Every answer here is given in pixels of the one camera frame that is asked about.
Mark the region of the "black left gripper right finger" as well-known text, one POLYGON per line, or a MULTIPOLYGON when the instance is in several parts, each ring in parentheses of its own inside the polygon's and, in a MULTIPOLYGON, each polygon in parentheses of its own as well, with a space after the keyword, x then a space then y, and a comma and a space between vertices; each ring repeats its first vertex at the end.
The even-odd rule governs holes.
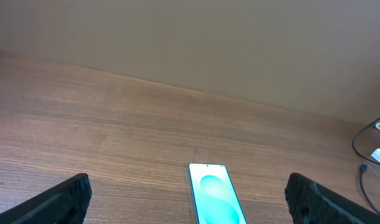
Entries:
POLYGON ((290 174, 285 199, 294 224, 380 224, 380 215, 299 173, 290 174))

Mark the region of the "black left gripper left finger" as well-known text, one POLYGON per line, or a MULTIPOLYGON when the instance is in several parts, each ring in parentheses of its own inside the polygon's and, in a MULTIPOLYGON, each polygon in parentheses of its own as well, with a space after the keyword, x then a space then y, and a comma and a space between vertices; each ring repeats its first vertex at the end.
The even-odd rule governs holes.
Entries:
POLYGON ((88 175, 80 173, 0 213, 0 224, 82 224, 91 196, 88 175))

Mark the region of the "Galaxy S25 smartphone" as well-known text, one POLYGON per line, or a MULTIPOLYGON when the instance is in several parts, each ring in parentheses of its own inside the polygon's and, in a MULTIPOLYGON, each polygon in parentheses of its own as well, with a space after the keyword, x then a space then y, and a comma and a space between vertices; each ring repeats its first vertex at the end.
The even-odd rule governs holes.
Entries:
POLYGON ((225 165, 189 163, 188 174, 197 223, 247 224, 225 165))

